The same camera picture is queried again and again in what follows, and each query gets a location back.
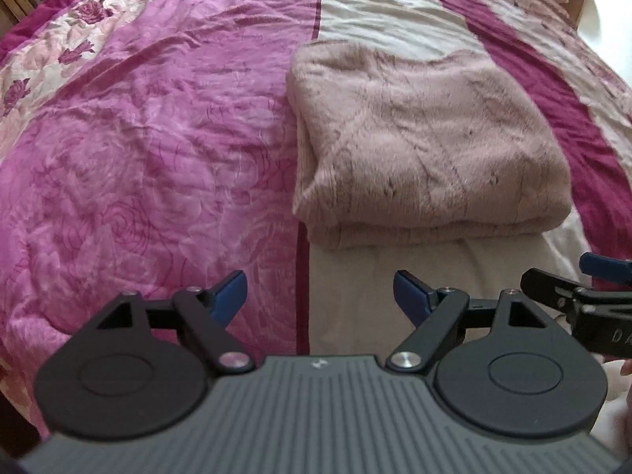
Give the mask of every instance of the bed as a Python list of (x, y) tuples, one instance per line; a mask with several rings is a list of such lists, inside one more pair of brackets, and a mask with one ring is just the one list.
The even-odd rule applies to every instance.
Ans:
[[(570, 216), (542, 235), (310, 247), (285, 74), (314, 39), (489, 55), (553, 129)], [(582, 279), (586, 251), (632, 258), (632, 92), (559, 0), (46, 0), (0, 62), (0, 389), (43, 435), (38, 366), (121, 290), (166, 297), (243, 269), (229, 329), (259, 357), (384, 356), (413, 328), (397, 269), (496, 297), (530, 267)]]

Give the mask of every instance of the folded blanket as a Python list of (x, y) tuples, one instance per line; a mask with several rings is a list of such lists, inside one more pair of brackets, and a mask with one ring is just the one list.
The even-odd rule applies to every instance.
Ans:
[(419, 62), (317, 41), (295, 53), (286, 81), (298, 119), (293, 212), (313, 244), (537, 233), (570, 213), (551, 128), (485, 55)]

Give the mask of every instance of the black clamp arm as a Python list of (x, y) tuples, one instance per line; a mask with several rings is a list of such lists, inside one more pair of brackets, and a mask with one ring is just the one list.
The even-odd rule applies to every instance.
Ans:
[(571, 332), (592, 353), (632, 357), (632, 292), (601, 292), (540, 269), (524, 273), (528, 297), (566, 314)]
[[(153, 434), (186, 416), (209, 384), (252, 371), (255, 362), (224, 330), (246, 300), (236, 271), (213, 288), (172, 299), (115, 297), (38, 371), (35, 396), (53, 431), (88, 440)], [(186, 348), (159, 340), (172, 329)]]
[[(427, 374), (455, 347), (463, 343), (470, 328), (489, 328), (498, 323), (497, 299), (473, 299), (453, 288), (433, 289), (410, 272), (399, 270), (393, 278), (396, 303), (413, 322), (416, 330), (386, 360), (386, 367), (395, 372)], [(506, 290), (500, 299), (524, 298), (517, 290)], [(540, 324), (532, 313), (514, 307), (510, 325)]]

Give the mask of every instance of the ribbed rubber surface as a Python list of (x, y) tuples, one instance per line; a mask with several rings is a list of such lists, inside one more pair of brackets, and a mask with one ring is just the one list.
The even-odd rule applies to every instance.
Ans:
[(370, 356), (325, 360), (269, 357), (223, 378), (165, 432), (105, 445), (56, 436), (20, 463), (32, 474), (606, 474), (619, 465), (586, 434), (494, 442), (447, 417), (419, 378)]

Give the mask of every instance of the blue lever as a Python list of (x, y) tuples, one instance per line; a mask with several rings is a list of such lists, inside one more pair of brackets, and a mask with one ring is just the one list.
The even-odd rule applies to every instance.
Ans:
[(632, 285), (632, 261), (629, 260), (584, 253), (579, 258), (579, 269), (593, 278), (620, 285)]
[(404, 315), (416, 328), (429, 318), (438, 304), (437, 291), (405, 270), (395, 273), (393, 296)]
[(248, 281), (243, 271), (235, 271), (211, 289), (211, 317), (226, 328), (241, 310), (248, 296)]

